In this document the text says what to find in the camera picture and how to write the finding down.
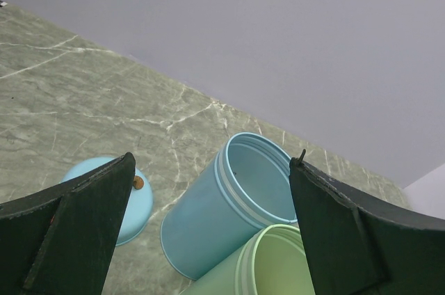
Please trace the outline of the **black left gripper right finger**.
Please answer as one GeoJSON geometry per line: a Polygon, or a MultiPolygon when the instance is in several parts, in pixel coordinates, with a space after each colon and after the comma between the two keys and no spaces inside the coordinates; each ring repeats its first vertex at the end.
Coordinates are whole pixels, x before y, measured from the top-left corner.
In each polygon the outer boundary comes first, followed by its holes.
{"type": "Polygon", "coordinates": [[[360,191],[303,156],[289,168],[316,294],[444,293],[444,220],[360,191]]]}

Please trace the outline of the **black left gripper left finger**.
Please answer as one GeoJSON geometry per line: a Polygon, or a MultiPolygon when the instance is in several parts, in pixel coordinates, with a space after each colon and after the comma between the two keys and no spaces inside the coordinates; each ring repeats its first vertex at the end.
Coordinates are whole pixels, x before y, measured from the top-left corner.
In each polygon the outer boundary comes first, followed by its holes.
{"type": "Polygon", "coordinates": [[[2,294],[100,294],[135,177],[128,152],[1,204],[2,294]]]}

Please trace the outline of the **blue canister lid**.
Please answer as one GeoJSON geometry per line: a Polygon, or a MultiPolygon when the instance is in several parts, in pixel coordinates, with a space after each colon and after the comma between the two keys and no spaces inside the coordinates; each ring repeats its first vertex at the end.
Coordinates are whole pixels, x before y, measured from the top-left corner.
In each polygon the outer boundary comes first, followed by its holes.
{"type": "MultiPolygon", "coordinates": [[[[94,157],[73,166],[60,182],[66,182],[96,169],[110,161],[113,157],[94,157]]],[[[127,208],[124,213],[116,246],[121,246],[137,237],[145,228],[153,207],[153,193],[148,179],[136,168],[136,183],[133,185],[127,208]]]]}

